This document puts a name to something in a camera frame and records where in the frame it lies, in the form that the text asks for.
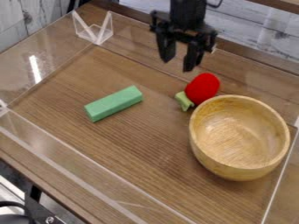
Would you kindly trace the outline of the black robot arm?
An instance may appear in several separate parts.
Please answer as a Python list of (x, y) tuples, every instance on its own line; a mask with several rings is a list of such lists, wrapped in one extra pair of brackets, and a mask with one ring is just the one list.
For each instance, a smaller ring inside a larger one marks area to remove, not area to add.
[(155, 33), (160, 59), (164, 63), (176, 55), (176, 42), (187, 45), (183, 71), (189, 72), (200, 63), (204, 53), (216, 45), (217, 31), (204, 22), (207, 7), (219, 8), (207, 0), (171, 0), (169, 12), (151, 11), (149, 31)]

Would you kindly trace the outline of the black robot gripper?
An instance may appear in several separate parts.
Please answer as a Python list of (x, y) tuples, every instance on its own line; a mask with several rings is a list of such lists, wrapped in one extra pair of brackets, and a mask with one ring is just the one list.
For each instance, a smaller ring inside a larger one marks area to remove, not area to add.
[(183, 71), (189, 72), (200, 63), (204, 52), (211, 53), (216, 44), (217, 32), (204, 22), (204, 12), (188, 17), (153, 10), (149, 31), (155, 33), (159, 55), (167, 63), (176, 53), (176, 42), (188, 44), (183, 58)]

